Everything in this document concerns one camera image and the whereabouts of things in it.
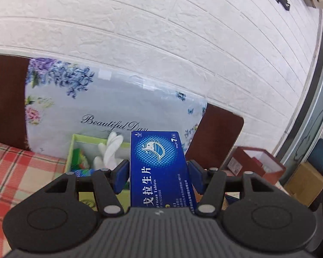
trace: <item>blue halftone dot pattern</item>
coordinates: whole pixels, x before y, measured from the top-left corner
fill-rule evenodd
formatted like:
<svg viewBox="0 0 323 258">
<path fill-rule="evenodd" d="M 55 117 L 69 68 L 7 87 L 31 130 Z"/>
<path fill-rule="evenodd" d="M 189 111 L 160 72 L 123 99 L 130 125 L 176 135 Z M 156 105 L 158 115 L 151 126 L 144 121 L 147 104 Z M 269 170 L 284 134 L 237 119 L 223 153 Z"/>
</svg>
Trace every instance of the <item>blue halftone dot pattern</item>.
<svg viewBox="0 0 323 258">
<path fill-rule="evenodd" d="M 165 149 L 165 155 L 160 162 L 158 161 L 158 157 L 155 153 L 148 150 L 142 150 L 148 142 L 158 142 Z M 177 149 L 171 140 L 169 141 L 166 138 L 154 135 L 142 138 L 137 142 L 135 146 L 135 156 L 150 167 L 163 168 L 169 166 L 176 160 Z"/>
</svg>

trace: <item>pink flower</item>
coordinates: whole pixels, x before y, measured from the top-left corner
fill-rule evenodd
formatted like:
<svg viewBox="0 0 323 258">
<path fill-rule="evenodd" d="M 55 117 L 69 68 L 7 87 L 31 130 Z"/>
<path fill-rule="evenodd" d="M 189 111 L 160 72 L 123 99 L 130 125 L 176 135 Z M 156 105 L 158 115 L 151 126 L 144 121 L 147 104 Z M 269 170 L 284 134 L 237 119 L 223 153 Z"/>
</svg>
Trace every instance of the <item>pink flower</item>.
<svg viewBox="0 0 323 258">
<path fill-rule="evenodd" d="M 35 125 L 40 123 L 40 113 L 36 109 L 26 106 L 25 115 L 28 122 Z"/>
</svg>

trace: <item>brand logo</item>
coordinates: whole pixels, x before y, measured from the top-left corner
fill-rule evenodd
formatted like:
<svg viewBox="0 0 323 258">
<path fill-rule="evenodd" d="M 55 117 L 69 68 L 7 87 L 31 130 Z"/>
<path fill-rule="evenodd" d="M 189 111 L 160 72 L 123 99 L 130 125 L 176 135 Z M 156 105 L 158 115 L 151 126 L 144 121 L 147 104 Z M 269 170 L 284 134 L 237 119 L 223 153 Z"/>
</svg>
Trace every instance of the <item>brand logo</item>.
<svg viewBox="0 0 323 258">
<path fill-rule="evenodd" d="M 158 142 L 148 142 L 146 143 L 145 147 L 142 148 L 142 150 L 153 152 L 157 156 L 159 163 L 165 155 L 164 147 Z"/>
</svg>

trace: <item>blue medicine box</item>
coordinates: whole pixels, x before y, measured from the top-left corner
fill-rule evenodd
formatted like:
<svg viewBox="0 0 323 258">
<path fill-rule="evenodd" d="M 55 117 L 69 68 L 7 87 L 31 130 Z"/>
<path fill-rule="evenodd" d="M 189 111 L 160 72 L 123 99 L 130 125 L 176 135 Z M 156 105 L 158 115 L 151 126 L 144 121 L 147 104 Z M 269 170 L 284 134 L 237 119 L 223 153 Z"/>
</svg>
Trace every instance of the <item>blue medicine box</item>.
<svg viewBox="0 0 323 258">
<path fill-rule="evenodd" d="M 132 207 L 190 207 L 196 200 L 178 132 L 132 131 Z"/>
</svg>

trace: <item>brown cardboard box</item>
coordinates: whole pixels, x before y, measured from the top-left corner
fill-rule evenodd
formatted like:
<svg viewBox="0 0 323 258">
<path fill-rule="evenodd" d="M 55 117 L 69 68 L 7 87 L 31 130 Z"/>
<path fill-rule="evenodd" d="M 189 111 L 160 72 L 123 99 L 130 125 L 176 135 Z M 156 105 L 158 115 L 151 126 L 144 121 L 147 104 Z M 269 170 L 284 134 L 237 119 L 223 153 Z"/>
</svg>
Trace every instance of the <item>brown cardboard box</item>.
<svg viewBox="0 0 323 258">
<path fill-rule="evenodd" d="M 309 162 L 301 163 L 284 188 L 300 203 L 309 206 L 323 189 L 323 176 Z"/>
<path fill-rule="evenodd" d="M 273 185 L 286 171 L 286 168 L 265 149 L 243 146 L 237 147 L 233 152 L 227 167 L 236 176 L 250 170 Z"/>
</svg>

